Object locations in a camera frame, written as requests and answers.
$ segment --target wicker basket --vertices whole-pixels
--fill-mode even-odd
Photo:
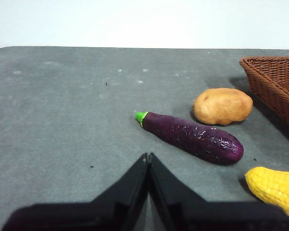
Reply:
[[[250,90],[289,126],[289,56],[240,60]]]

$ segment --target eggplant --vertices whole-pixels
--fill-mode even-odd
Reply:
[[[160,139],[211,163],[230,165],[243,156],[239,140],[213,126],[153,112],[137,112],[135,118]]]

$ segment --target potato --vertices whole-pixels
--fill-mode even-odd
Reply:
[[[252,105],[251,97],[238,89],[215,88],[205,90],[195,99],[193,111],[204,124],[227,125],[244,120]]]

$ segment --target toy vegetable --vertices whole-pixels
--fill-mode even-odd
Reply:
[[[204,124],[227,125],[244,120],[252,104],[251,97],[238,89],[215,88],[205,90],[195,99],[193,111]]]
[[[206,161],[227,165],[243,156],[237,138],[215,127],[153,112],[137,112],[135,117],[144,129]]]
[[[253,194],[283,208],[289,216],[289,172],[254,167],[245,174],[245,179]]]

